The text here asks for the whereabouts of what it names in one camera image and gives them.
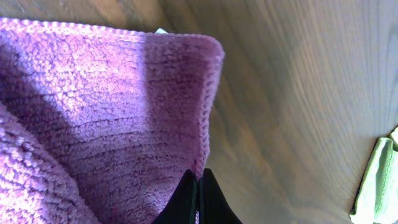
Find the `purple microfiber cloth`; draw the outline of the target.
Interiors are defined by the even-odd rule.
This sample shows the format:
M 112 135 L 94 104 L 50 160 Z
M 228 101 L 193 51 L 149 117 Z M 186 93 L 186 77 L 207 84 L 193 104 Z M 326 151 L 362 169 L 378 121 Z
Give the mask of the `purple microfiber cloth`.
M 1 222 L 152 223 L 210 152 L 214 38 L 1 19 Z

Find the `white cloth label tag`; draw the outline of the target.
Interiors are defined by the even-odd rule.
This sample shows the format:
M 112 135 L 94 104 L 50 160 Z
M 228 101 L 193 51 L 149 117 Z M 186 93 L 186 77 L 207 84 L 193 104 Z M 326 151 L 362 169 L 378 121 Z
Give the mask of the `white cloth label tag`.
M 156 33 L 156 34 L 167 34 L 167 31 L 164 30 L 164 29 L 162 29 L 162 28 L 158 28 L 158 29 L 155 31 L 155 33 Z

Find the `green microfiber cloth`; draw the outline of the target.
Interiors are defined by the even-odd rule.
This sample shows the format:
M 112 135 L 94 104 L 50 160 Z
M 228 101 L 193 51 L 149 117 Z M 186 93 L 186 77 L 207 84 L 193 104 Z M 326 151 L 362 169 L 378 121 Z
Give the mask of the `green microfiber cloth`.
M 392 224 L 397 221 L 397 130 L 379 138 L 349 217 L 354 224 Z

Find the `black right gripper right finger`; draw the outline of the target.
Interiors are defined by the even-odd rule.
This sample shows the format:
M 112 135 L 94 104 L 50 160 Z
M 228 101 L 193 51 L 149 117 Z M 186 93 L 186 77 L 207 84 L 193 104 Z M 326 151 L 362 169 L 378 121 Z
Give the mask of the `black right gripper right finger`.
M 242 224 L 232 211 L 211 169 L 198 181 L 199 224 Z

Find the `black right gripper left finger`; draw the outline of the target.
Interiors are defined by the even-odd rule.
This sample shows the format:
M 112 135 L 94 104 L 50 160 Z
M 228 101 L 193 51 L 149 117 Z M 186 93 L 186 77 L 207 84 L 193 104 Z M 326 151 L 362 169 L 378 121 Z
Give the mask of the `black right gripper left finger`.
M 186 170 L 169 202 L 152 224 L 195 224 L 197 178 Z

